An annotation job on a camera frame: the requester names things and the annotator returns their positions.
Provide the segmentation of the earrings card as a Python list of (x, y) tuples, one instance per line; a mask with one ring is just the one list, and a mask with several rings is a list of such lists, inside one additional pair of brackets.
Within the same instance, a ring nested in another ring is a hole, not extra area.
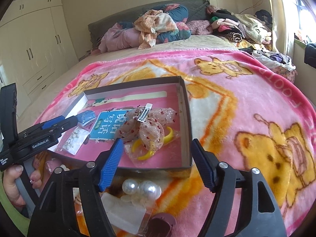
[(89, 131), (81, 127), (70, 129), (62, 134), (55, 152), (74, 156), (77, 154), (88, 137)]

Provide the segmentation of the blue square box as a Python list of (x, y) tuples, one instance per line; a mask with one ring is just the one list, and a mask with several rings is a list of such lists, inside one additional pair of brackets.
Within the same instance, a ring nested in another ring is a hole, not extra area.
[(96, 114), (92, 110), (86, 110), (77, 114), (76, 117), (78, 119), (78, 124), (84, 127), (96, 118)]

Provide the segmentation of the pearl hair clip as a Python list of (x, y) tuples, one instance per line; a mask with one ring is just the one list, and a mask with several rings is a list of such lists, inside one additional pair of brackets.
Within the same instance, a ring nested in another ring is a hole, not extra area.
[(161, 196), (162, 190), (156, 183), (144, 180), (126, 179), (122, 184), (124, 202), (130, 202), (135, 206), (151, 208), (155, 206), (156, 200)]

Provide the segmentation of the sheer dotted bow hair clip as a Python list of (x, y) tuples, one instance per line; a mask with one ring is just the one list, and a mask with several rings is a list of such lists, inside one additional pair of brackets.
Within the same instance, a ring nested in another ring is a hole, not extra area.
[(126, 120), (116, 130), (115, 137), (156, 152), (174, 140), (176, 131), (171, 126), (176, 123), (177, 115), (172, 108), (147, 109), (138, 106), (126, 112)]

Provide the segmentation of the white card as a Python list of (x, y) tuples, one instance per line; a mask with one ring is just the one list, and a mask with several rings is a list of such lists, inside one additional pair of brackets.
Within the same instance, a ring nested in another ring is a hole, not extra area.
[(145, 230), (154, 205), (135, 195), (118, 198), (109, 193), (102, 194), (101, 202), (111, 225), (134, 235)]

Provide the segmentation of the dark red claw clip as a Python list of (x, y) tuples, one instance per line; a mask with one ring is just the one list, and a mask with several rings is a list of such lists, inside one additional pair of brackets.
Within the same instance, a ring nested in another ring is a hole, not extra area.
[(147, 224), (146, 237), (170, 237), (177, 221), (169, 213), (158, 213)]

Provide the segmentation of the cream claw hair clip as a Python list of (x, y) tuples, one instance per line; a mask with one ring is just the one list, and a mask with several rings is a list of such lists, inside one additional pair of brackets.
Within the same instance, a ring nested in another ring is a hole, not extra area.
[(69, 171), (70, 169), (67, 168), (64, 164), (61, 164), (60, 167), (64, 170), (64, 171)]

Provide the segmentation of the beige bed sheet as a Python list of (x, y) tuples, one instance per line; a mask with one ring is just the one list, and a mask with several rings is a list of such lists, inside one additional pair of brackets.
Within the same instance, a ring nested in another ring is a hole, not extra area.
[(70, 83), (87, 65), (99, 61), (111, 61), (121, 58), (154, 53), (159, 51), (187, 50), (187, 49), (233, 49), (237, 47), (232, 42), (214, 35), (193, 35), (189, 39), (174, 41), (164, 44), (157, 44), (149, 49), (139, 50), (137, 48), (123, 49), (110, 53), (91, 55), (70, 70), (65, 72), (54, 82), (46, 86), (46, 89), (36, 98), (36, 100), (17, 119), (18, 131), (22, 131), (32, 126), (40, 117), (42, 112), (53, 101), (53, 99)]

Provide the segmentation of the pink cartoon fleece blanket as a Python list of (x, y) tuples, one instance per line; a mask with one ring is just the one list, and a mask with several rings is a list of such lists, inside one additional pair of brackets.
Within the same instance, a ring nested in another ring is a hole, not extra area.
[(289, 80), (237, 50), (159, 51), (87, 65), (39, 117), (60, 115), (83, 91), (180, 76), (192, 136), (237, 169), (257, 167), (275, 195), (287, 236), (315, 214), (315, 110)]

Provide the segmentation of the cream built-in wardrobe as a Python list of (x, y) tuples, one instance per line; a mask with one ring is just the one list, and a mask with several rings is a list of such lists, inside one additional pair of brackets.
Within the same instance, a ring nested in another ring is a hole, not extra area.
[(14, 0), (1, 19), (1, 86), (17, 86), (17, 115), (78, 63), (62, 0)]

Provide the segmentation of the floral laundry basket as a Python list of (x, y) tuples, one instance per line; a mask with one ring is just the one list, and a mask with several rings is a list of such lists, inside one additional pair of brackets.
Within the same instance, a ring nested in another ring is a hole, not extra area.
[(291, 57), (268, 50), (254, 50), (252, 56), (272, 72), (281, 75), (292, 84), (295, 82), (297, 72)]

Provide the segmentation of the pile of clothes on bed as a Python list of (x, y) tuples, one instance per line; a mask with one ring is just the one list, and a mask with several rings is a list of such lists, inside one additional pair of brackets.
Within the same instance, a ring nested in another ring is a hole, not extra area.
[(206, 9), (214, 35), (241, 47), (248, 42), (255, 49), (272, 50), (272, 15), (259, 10), (254, 15), (232, 13), (209, 5)]

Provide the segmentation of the black jacket on windowsill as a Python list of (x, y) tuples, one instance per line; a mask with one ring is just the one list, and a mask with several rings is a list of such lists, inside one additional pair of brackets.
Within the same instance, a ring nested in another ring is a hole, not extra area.
[(316, 69), (316, 43), (309, 43), (306, 45), (304, 63)]

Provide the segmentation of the dark grey headboard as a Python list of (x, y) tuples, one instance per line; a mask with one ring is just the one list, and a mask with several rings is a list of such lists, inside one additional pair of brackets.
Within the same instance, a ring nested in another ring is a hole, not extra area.
[(150, 9), (159, 7), (160, 5), (167, 4), (180, 4), (188, 9), (189, 16), (187, 22), (192, 20), (208, 20), (209, 15), (207, 14), (206, 8), (210, 5), (210, 0), (169, 0), (160, 1), (155, 3), (149, 3), (133, 7), (121, 12), (117, 12), (103, 19), (100, 19), (94, 23), (88, 25), (90, 32), (90, 41), (92, 43), (92, 49), (99, 47), (100, 41), (104, 34), (113, 27), (117, 22), (135, 22), (141, 15)]

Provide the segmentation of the cream curtain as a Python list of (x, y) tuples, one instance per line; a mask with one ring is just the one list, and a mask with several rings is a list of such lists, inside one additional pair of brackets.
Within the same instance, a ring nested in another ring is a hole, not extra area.
[(298, 28), (296, 0), (270, 0), (273, 50), (293, 57), (295, 30)]

